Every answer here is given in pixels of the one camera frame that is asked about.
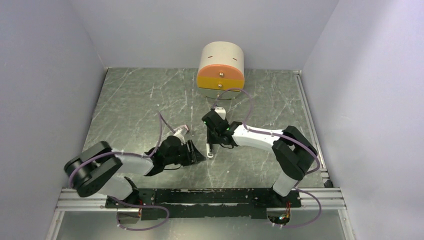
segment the white wall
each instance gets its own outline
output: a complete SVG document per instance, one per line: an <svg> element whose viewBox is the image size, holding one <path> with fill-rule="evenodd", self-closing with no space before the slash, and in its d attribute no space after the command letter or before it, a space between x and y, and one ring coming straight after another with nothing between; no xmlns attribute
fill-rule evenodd
<svg viewBox="0 0 424 240"><path fill-rule="evenodd" d="M0 0L1 239L44 239L105 69L72 5Z"/></svg>
<svg viewBox="0 0 424 240"><path fill-rule="evenodd" d="M197 68L213 41L245 66L301 69L338 0L71 0L108 67Z"/></svg>
<svg viewBox="0 0 424 240"><path fill-rule="evenodd" d="M424 3L341 0L302 78L357 239L424 239Z"/></svg>

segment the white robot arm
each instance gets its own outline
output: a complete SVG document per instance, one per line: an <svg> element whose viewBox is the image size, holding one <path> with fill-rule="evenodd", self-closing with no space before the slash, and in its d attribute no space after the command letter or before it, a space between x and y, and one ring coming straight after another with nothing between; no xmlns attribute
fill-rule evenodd
<svg viewBox="0 0 424 240"><path fill-rule="evenodd" d="M124 177L125 174L154 176L170 164L189 166L206 160L191 140L185 141L184 135L188 130L186 125L177 128L150 158L112 149L107 142L101 141L70 160L64 171L72 178L70 182L80 197L99 193L125 200L136 192L135 184Z"/></svg>
<svg viewBox="0 0 424 240"><path fill-rule="evenodd" d="M213 144L225 144L234 147L248 146L273 153L281 166L281 173L272 186L280 196L286 196L301 181L314 162L314 157L302 147L282 139L277 135L286 135L308 147L315 155L312 144L294 126L285 130L267 130L252 126L243 126L241 122L228 123L226 111L222 107L211 109L203 118L207 126L206 150L208 158L213 157Z"/></svg>

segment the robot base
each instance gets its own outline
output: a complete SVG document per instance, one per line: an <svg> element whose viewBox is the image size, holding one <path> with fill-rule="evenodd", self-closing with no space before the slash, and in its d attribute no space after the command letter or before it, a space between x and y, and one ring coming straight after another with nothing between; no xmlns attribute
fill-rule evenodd
<svg viewBox="0 0 424 240"><path fill-rule="evenodd" d="M296 190L282 197L271 188L139 188L139 199L144 205L157 205L169 209L170 218L223 218L251 217L267 219L267 208L291 208L302 206ZM107 209L127 208L107 198ZM141 220L164 219L161 209L144 208Z"/></svg>

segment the metal frame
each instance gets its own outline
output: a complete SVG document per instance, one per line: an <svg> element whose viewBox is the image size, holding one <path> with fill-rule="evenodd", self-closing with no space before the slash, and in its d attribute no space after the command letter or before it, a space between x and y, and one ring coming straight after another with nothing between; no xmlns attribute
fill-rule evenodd
<svg viewBox="0 0 424 240"><path fill-rule="evenodd" d="M303 103L304 106L304 113L306 115L306 122L307 125L309 127L309 131L310 134L312 134L312 143L315 144L316 146L316 150L318 150L318 158L321 161L321 166L322 168L326 169L326 163L324 162L324 157L321 151L321 146L320 146L320 142L318 141L318 136L317 136L317 132L315 131L315 126L314 126L314 122L312 121L312 115L311 115L311 111L309 110L309 105L308 105L308 101L305 95L305 91L304 91L304 87L302 85L302 80L301 80L301 76L299 74L295 75L296 77L296 82L297 82L297 90L299 91L300 95L301 95L301 101Z"/></svg>
<svg viewBox="0 0 424 240"><path fill-rule="evenodd" d="M340 188L301 188L301 190L307 191L317 197L323 210L338 210L346 240L355 239ZM317 201L311 196L302 192L299 195L302 207L292 208L293 211L319 209ZM106 198L106 195L99 193L89 197L80 197L74 189L62 189L46 240L55 240L57 238L65 212L138 212L137 208L105 208ZM285 210L285 208L267 208L267 211Z"/></svg>
<svg viewBox="0 0 424 240"><path fill-rule="evenodd" d="M293 71L297 81L297 88L301 95L301 101L304 105L305 115L307 116L308 128L312 134L312 141L319 152L319 160L322 168L320 169L321 177L325 183L330 179L326 164L321 151L321 146L318 141L315 126L312 121L311 112L309 111L308 102L302 86L300 71ZM346 240L355 240L355 233L352 229L352 225L349 219L348 210L346 208L345 200L343 198L340 188L301 188L318 198L322 205L323 210L337 210L340 218L340 223L343 228L344 236ZM318 203L311 196L300 192L300 201L302 207L292 208L293 211L300 210L318 210ZM93 194L89 197L81 198L77 192L73 189L64 188L62 189L59 200L57 201L56 209L51 221L50 228L47 233L46 240L56 240L65 212L138 212L136 208L105 208L106 195ZM268 211L285 211L285 208L268 208Z"/></svg>

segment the cylindrical object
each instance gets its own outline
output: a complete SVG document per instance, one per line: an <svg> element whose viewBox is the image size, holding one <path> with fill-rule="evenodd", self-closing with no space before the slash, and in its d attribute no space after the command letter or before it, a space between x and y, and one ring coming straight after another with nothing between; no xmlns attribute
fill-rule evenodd
<svg viewBox="0 0 424 240"><path fill-rule="evenodd" d="M68 175L68 177L72 174L72 172L77 169L81 164L83 164L83 161L80 158L73 159L65 164L65 167L63 168L65 173ZM73 177L73 188L78 189L83 183L88 181L90 177L90 173L96 169L97 166L94 162L91 162L84 167L82 167L79 171L75 173L75 176Z"/></svg>
<svg viewBox="0 0 424 240"><path fill-rule="evenodd" d="M245 85L245 64L242 49L227 41L214 41L203 48L197 72L197 87L201 94L216 99L229 88ZM232 99L238 90L226 92L221 99Z"/></svg>

